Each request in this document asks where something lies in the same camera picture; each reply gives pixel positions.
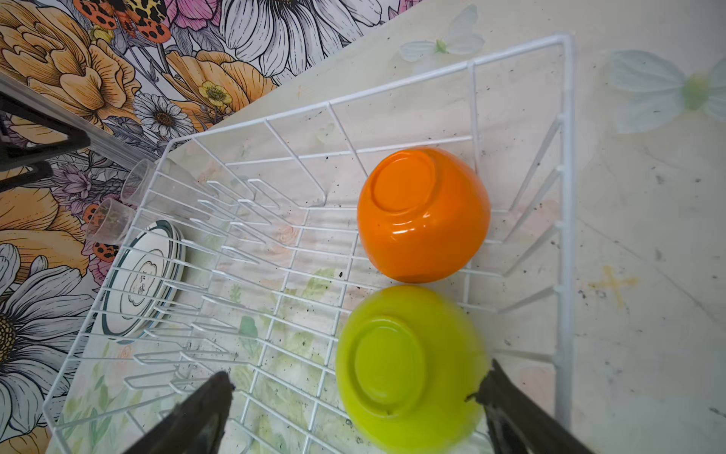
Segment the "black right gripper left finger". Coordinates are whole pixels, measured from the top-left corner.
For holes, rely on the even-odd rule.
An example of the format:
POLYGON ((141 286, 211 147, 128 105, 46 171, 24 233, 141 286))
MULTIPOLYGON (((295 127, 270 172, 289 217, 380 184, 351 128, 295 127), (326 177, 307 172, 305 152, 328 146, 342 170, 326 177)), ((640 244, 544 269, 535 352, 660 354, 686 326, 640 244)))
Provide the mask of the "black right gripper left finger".
POLYGON ((215 373, 126 453, 219 452, 235 389, 226 372, 215 373))

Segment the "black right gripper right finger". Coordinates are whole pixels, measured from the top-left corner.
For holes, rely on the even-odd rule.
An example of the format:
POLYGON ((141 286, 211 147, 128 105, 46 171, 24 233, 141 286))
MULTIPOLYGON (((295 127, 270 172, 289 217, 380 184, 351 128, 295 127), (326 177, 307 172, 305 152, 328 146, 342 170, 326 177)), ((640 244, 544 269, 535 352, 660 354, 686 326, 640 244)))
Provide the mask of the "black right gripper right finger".
POLYGON ((509 379, 498 361, 466 397, 482 406, 496 453, 591 454, 582 442, 509 379))

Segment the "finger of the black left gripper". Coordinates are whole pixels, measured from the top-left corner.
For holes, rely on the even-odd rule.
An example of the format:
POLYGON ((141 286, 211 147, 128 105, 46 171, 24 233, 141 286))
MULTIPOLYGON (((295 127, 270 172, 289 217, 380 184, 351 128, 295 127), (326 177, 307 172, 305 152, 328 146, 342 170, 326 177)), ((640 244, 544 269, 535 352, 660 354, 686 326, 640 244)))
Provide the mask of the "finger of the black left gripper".
POLYGON ((88 134, 26 104, 1 95, 1 169, 30 166, 86 149, 88 134))
POLYGON ((40 161, 32 163, 28 166, 28 170, 21 172, 18 175, 2 178, 0 192, 7 192, 15 189, 16 187, 24 187, 31 183, 36 183, 45 178, 53 176, 53 168, 47 161, 40 161))

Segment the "clear plastic glass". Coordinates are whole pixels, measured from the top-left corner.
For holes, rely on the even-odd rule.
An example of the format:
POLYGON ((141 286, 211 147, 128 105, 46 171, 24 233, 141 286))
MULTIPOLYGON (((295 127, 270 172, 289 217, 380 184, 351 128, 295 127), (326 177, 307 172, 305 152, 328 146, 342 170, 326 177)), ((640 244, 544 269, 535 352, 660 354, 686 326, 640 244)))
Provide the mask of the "clear plastic glass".
POLYGON ((114 199, 105 200, 86 223, 87 240, 120 246, 130 231, 135 217, 134 208, 114 199))
POLYGON ((211 201, 216 195, 204 188, 187 170, 171 160, 160 164, 144 159, 129 172, 121 189, 124 204, 144 206, 155 212, 185 219, 204 219, 212 215, 211 201))

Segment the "lime green plastic bowl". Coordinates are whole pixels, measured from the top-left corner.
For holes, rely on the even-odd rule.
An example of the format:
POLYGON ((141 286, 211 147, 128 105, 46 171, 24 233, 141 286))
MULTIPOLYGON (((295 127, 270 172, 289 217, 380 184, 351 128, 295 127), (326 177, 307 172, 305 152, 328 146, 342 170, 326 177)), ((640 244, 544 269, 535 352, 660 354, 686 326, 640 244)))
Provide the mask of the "lime green plastic bowl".
POLYGON ((445 453, 483 417, 470 399, 491 361, 472 319, 430 289, 366 298, 338 341, 336 381, 357 429, 387 453, 445 453))

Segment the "teal rimmed back plate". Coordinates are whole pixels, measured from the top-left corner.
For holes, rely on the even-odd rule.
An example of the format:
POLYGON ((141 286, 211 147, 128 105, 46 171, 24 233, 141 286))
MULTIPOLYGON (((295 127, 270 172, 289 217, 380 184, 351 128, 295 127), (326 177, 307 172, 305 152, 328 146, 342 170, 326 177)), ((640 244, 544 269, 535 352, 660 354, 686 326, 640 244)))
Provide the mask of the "teal rimmed back plate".
POLYGON ((155 221, 125 249, 107 278, 101 297, 100 329, 121 344, 145 336, 159 325, 164 308, 183 277, 183 236, 169 221, 155 221))

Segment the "orange plastic bowl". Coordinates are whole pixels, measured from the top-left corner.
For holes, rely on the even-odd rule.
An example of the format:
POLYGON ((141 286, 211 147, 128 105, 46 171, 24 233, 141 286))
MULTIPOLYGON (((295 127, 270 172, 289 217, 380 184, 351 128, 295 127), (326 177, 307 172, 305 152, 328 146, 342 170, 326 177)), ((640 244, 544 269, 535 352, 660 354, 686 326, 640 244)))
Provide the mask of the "orange plastic bowl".
POLYGON ((374 169, 357 204, 357 227, 372 266, 421 284, 464 268, 489 231, 491 202, 476 172, 442 149, 397 151, 374 169))

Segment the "white wire dish rack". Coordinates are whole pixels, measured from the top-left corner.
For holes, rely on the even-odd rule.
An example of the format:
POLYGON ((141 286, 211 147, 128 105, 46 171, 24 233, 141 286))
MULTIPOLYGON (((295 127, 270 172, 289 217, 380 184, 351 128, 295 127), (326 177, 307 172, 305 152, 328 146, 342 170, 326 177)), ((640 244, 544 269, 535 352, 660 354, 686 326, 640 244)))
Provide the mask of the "white wire dish rack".
POLYGON ((45 407, 53 453, 121 453, 209 376, 234 382, 225 453, 374 453, 336 381, 352 312, 394 280, 357 228, 361 188, 408 148, 459 157, 489 192, 483 245, 430 287, 472 319, 510 378, 543 365, 544 411, 572 425, 574 40, 557 34, 374 89, 174 141, 162 160, 216 197, 210 219, 141 206, 122 249, 151 223, 183 236, 183 277, 164 318, 121 344, 91 306, 45 407))

